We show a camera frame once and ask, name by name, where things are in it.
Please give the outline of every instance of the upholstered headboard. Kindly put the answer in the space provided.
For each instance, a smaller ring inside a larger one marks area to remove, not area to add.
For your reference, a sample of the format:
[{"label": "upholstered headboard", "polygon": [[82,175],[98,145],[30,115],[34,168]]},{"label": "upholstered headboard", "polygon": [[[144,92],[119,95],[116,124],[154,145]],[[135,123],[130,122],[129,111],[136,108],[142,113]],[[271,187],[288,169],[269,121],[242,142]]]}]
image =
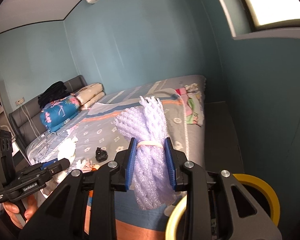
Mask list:
[{"label": "upholstered headboard", "polygon": [[[68,92],[77,92],[87,85],[82,75],[70,79],[64,84]],[[27,146],[47,130],[41,123],[40,113],[41,109],[36,96],[9,114],[11,126],[16,134],[16,142],[24,154],[26,154]]]}]

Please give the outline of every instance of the beige pillow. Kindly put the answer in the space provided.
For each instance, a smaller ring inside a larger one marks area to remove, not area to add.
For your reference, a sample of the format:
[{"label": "beige pillow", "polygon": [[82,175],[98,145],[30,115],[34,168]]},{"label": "beige pillow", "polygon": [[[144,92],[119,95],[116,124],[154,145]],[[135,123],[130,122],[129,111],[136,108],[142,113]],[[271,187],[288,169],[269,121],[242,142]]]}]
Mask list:
[{"label": "beige pillow", "polygon": [[92,99],[94,96],[102,92],[103,86],[100,83],[95,83],[88,85],[84,88],[81,88],[77,93],[76,97],[80,102],[80,105],[84,105],[87,103],[90,99]]},{"label": "beige pillow", "polygon": [[90,106],[92,106],[95,102],[99,101],[104,96],[105,96],[104,92],[97,94],[95,97],[93,97],[91,100],[89,100],[83,106],[81,106],[80,110],[87,110]]}]

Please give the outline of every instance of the dark floor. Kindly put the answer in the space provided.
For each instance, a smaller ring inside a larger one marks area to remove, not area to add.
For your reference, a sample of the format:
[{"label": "dark floor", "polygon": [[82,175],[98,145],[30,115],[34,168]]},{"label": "dark floor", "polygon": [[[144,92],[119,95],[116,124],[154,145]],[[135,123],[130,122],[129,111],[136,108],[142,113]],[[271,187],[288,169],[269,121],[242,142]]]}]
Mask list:
[{"label": "dark floor", "polygon": [[13,162],[16,167],[16,171],[21,171],[23,168],[29,166],[26,159],[22,156],[21,152],[17,152],[13,157]]},{"label": "dark floor", "polygon": [[238,138],[226,102],[205,104],[204,111],[206,170],[243,173]]}]

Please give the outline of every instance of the rubber band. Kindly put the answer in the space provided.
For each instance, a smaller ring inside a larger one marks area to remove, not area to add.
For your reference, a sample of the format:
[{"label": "rubber band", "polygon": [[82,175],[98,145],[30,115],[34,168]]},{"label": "rubber band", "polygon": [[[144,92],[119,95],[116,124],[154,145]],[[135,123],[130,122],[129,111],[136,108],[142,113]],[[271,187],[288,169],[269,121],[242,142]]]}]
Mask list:
[{"label": "rubber band", "polygon": [[147,146],[157,146],[163,149],[163,146],[161,143],[156,141],[141,141],[137,144],[137,150],[141,145],[147,145]]}]

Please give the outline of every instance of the human hand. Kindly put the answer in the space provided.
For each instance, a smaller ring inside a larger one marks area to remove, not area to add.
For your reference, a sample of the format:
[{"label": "human hand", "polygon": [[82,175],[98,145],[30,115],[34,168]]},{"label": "human hand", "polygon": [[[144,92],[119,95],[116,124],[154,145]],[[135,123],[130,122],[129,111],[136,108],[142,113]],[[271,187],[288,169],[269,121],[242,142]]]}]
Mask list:
[{"label": "human hand", "polygon": [[[27,198],[27,203],[28,203],[28,208],[25,212],[25,217],[26,217],[26,223],[29,221],[29,219],[34,215],[34,213],[37,211],[37,200],[35,199],[34,195],[30,195]],[[11,203],[11,202],[5,202],[3,203],[3,207],[9,217],[11,218],[12,222],[18,227],[18,228],[23,228],[19,220],[17,219],[15,214],[19,213],[19,208]]]}]

